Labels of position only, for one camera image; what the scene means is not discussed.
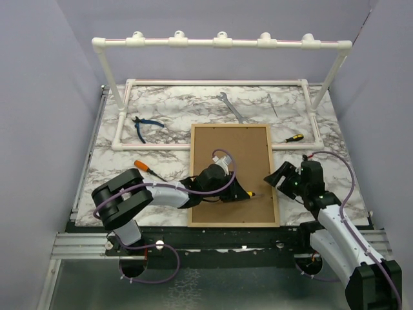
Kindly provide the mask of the small yellow screwdriver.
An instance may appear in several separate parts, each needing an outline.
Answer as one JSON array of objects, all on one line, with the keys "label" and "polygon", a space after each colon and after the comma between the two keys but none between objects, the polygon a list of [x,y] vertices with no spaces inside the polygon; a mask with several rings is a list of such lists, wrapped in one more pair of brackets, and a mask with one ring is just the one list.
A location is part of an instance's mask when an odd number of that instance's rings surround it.
[{"label": "small yellow screwdriver", "polygon": [[264,196],[264,194],[257,194],[257,193],[255,193],[255,192],[250,192],[250,191],[248,191],[247,194],[248,194],[251,198],[253,198],[253,197],[261,198],[261,197]]}]

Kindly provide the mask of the wooden picture frame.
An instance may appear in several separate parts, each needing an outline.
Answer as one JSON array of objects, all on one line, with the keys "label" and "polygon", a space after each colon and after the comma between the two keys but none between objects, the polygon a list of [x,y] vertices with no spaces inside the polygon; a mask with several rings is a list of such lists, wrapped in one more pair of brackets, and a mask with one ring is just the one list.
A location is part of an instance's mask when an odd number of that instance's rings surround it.
[{"label": "wooden picture frame", "polygon": [[264,179],[275,171],[269,125],[193,124],[190,175],[212,163],[213,156],[229,152],[240,185],[256,195],[249,200],[202,202],[188,210],[190,227],[279,227],[275,188]]}]

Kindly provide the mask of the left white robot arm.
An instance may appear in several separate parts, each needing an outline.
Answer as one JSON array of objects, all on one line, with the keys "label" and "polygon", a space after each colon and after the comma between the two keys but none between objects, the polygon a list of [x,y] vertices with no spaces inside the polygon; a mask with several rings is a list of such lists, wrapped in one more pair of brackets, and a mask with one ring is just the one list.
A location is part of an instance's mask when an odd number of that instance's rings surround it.
[{"label": "left white robot arm", "polygon": [[211,164],[197,176],[179,181],[155,182],[145,179],[138,169],[128,169],[94,189],[94,217],[120,239],[125,253],[137,254],[143,235],[134,217],[149,205],[189,209],[202,202],[238,202],[249,200],[254,192],[239,184],[234,172]]}]

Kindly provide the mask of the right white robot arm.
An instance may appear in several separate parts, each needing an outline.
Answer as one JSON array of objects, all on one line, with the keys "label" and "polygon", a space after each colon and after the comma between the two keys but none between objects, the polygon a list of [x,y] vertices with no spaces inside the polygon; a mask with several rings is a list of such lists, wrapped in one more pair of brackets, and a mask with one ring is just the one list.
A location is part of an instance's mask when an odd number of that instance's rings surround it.
[{"label": "right white robot arm", "polygon": [[300,167],[284,162],[264,181],[290,199],[300,197],[315,220],[302,223],[297,247],[313,250],[329,264],[345,288],[351,309],[402,309],[402,271],[386,260],[350,221],[338,197],[325,188],[318,161]]}]

